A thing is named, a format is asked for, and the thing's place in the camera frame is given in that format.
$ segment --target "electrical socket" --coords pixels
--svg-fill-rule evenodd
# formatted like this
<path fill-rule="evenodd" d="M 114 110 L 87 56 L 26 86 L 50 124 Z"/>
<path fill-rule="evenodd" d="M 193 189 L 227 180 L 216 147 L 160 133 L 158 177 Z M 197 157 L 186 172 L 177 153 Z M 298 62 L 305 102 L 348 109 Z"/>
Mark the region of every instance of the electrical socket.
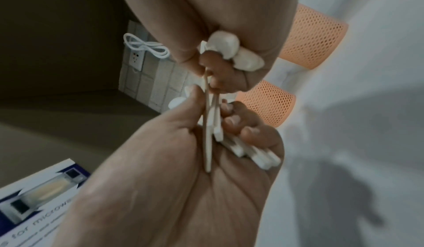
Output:
<path fill-rule="evenodd" d="M 143 59 L 145 55 L 145 51 L 131 51 L 131 54 L 129 55 L 129 61 L 128 64 L 133 67 L 134 69 L 141 71 L 141 68 L 143 67 Z"/>

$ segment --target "brown surface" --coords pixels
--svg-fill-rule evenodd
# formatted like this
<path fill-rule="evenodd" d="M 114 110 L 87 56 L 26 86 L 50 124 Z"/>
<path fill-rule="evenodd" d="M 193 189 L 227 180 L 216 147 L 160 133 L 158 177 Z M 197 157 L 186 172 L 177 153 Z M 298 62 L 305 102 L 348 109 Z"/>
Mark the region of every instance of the brown surface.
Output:
<path fill-rule="evenodd" d="M 117 88 L 123 0 L 0 4 L 0 99 Z"/>
<path fill-rule="evenodd" d="M 0 102 L 0 186 L 71 158 L 93 171 L 158 113 L 118 91 Z"/>

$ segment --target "hand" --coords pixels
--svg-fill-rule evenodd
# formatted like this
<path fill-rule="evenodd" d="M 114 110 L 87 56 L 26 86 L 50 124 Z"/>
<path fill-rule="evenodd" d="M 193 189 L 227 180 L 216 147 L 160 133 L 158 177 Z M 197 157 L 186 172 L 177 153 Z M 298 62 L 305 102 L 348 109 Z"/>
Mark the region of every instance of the hand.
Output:
<path fill-rule="evenodd" d="M 233 69 L 227 61 L 208 67 L 216 77 L 212 87 L 221 93 L 247 91 L 264 78 L 289 34 L 298 4 L 298 0 L 125 1 L 175 60 L 199 76 L 204 65 L 199 64 L 197 47 L 216 30 L 237 35 L 241 46 L 264 59 L 263 69 L 255 72 Z"/>
<path fill-rule="evenodd" d="M 54 246 L 253 246 L 279 167 L 263 171 L 214 142 L 205 173 L 197 126 L 204 105 L 195 86 L 129 138 L 84 184 Z M 255 113 L 241 103 L 221 111 L 228 132 L 283 158 L 278 132 Z"/>

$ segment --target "white cable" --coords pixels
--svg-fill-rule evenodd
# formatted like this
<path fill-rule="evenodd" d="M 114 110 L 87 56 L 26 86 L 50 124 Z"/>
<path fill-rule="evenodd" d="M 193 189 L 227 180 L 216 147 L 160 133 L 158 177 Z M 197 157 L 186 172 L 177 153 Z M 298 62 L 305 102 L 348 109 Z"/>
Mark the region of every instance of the white cable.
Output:
<path fill-rule="evenodd" d="M 145 42 L 130 33 L 124 34 L 124 43 L 125 45 L 127 45 L 127 47 L 134 51 L 147 50 L 159 59 L 165 59 L 170 56 L 169 49 L 163 44 L 158 42 Z"/>

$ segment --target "orange mesh container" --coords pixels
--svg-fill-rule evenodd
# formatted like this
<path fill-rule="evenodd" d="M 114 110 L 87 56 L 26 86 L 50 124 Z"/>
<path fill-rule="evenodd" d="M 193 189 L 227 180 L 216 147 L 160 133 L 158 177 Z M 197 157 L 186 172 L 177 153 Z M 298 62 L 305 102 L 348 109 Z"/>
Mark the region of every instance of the orange mesh container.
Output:
<path fill-rule="evenodd" d="M 280 58 L 314 69 L 337 48 L 348 24 L 299 4 Z"/>
<path fill-rule="evenodd" d="M 256 112 L 266 124 L 278 127 L 293 110 L 296 97 L 262 80 L 250 91 L 239 92 L 235 100 Z"/>

